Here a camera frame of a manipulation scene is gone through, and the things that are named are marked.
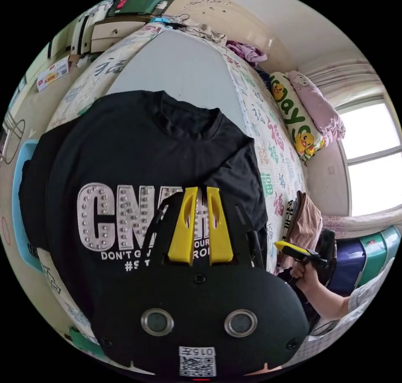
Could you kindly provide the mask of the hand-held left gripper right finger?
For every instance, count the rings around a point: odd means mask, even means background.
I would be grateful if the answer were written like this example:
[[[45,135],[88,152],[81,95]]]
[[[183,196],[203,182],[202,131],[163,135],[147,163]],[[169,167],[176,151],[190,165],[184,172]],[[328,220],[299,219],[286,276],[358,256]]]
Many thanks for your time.
[[[207,187],[206,197],[210,264],[229,263],[233,260],[233,250],[219,189]]]

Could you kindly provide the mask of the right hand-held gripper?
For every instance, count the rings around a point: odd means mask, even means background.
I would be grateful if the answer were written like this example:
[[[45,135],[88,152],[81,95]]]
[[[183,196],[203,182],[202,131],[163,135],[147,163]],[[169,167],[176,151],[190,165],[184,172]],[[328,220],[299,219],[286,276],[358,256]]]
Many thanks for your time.
[[[299,253],[298,262],[303,265],[311,263],[315,268],[320,267],[322,269],[327,268],[327,259],[320,256],[318,252],[310,251],[303,248],[297,248],[285,241],[276,241],[274,245],[278,252],[291,258],[297,258]]]

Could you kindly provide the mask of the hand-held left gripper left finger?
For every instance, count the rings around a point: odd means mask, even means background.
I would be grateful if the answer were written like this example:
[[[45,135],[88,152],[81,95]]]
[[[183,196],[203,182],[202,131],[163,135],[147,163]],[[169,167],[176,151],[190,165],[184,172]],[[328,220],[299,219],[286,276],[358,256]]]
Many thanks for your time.
[[[172,262],[193,262],[198,188],[186,188],[181,194],[177,221],[167,256]]]

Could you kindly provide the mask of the person's right hand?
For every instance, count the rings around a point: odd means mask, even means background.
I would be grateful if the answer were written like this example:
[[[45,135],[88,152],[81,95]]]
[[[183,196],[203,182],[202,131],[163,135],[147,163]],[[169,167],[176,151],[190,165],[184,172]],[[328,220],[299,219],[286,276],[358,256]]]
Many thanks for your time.
[[[294,262],[291,277],[296,279],[297,288],[305,295],[316,290],[320,284],[317,271],[311,262]]]

